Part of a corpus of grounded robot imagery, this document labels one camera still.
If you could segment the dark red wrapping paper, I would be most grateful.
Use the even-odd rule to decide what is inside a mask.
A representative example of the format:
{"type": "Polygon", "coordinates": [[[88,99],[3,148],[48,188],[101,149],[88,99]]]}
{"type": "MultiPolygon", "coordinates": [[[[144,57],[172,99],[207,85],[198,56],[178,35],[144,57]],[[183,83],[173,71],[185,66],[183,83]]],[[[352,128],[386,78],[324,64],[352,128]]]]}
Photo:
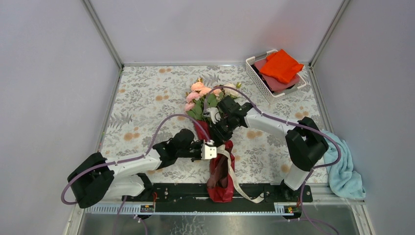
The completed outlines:
{"type": "MultiPolygon", "coordinates": [[[[208,130],[208,123],[205,121],[197,121],[202,128],[194,124],[198,139],[206,140],[202,131],[210,136],[208,130]]],[[[233,142],[231,140],[225,142],[225,150],[229,153],[231,158],[231,167],[235,170],[235,156],[231,153],[233,149],[233,142]]],[[[232,178],[228,173],[228,158],[223,154],[217,154],[217,157],[209,162],[210,177],[207,180],[207,191],[210,199],[215,203],[228,203],[232,201],[234,194],[234,185],[232,178]]]]}

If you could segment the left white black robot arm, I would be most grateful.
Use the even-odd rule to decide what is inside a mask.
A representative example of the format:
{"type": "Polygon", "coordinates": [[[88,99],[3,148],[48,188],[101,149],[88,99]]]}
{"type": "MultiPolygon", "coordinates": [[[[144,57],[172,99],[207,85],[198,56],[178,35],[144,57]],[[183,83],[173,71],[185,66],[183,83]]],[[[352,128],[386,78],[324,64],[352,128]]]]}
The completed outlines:
{"type": "Polygon", "coordinates": [[[72,190],[74,204],[85,209],[102,200],[135,198],[146,201],[153,193],[153,183],[146,175],[173,165],[178,158],[203,160],[213,148],[211,140],[194,140],[194,134],[182,129],[167,141],[152,144],[141,155],[105,158],[91,154],[67,178],[65,191],[72,190]]]}

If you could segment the pink fake flower stem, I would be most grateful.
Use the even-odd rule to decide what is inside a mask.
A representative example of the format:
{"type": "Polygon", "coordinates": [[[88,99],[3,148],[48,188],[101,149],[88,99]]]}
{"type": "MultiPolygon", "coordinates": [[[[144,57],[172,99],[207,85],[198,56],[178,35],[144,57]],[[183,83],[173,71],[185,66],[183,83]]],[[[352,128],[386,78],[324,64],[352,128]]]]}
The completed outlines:
{"type": "Polygon", "coordinates": [[[223,98],[224,92],[216,89],[209,93],[212,88],[206,86],[200,77],[190,86],[190,92],[186,93],[185,113],[195,120],[207,121],[204,116],[205,100],[208,108],[216,108],[218,102],[223,98]]]}

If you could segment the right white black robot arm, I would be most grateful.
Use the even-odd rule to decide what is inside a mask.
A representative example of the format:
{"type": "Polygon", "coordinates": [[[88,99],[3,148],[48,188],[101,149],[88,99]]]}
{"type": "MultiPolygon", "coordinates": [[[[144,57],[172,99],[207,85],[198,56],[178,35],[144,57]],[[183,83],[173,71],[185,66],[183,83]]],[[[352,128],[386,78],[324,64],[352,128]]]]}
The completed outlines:
{"type": "Polygon", "coordinates": [[[258,111],[249,102],[240,105],[230,97],[222,99],[216,108],[207,107],[204,114],[212,121],[209,132],[215,144],[228,141],[239,127],[285,139],[292,165],[282,181],[280,194],[288,202],[299,197],[301,185],[328,150],[323,134],[309,117],[298,122],[283,120],[258,111]]]}

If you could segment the white fake rose stem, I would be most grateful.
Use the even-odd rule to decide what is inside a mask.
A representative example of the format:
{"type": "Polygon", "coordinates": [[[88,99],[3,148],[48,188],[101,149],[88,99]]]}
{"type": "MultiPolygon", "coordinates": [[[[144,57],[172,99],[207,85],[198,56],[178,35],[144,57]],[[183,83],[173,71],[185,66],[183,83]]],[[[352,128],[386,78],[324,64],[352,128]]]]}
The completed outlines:
{"type": "Polygon", "coordinates": [[[238,83],[237,84],[227,83],[224,86],[225,86],[225,88],[223,88],[223,91],[224,91],[225,95],[229,95],[229,96],[232,96],[232,97],[240,97],[241,96],[241,94],[237,91],[240,88],[240,86],[238,86],[238,83]]]}

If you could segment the cream ribbon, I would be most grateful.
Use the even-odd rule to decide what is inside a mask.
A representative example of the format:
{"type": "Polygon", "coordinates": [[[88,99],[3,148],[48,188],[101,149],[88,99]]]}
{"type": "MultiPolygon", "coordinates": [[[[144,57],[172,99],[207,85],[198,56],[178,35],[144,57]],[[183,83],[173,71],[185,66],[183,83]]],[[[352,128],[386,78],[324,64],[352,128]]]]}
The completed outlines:
{"type": "Polygon", "coordinates": [[[264,193],[261,193],[258,197],[256,198],[251,198],[249,197],[244,191],[243,189],[240,187],[238,181],[237,181],[237,176],[231,166],[231,155],[230,153],[225,149],[225,145],[221,145],[219,147],[217,147],[217,153],[224,155],[227,158],[227,162],[228,162],[228,175],[231,177],[232,179],[232,184],[234,189],[245,199],[253,202],[253,203],[260,203],[264,200],[264,193]]]}

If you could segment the white plastic basket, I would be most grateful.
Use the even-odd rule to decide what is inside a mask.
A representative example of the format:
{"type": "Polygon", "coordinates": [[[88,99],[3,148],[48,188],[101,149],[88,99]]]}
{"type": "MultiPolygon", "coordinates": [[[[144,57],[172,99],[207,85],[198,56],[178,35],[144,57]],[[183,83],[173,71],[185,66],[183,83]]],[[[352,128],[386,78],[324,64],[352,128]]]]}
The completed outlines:
{"type": "Polygon", "coordinates": [[[262,55],[252,56],[245,60],[247,74],[270,104],[302,90],[307,85],[307,73],[305,70],[296,73],[293,80],[288,84],[281,83],[272,77],[260,73],[260,69],[267,62],[267,56],[275,52],[277,50],[272,49],[262,55]]]}

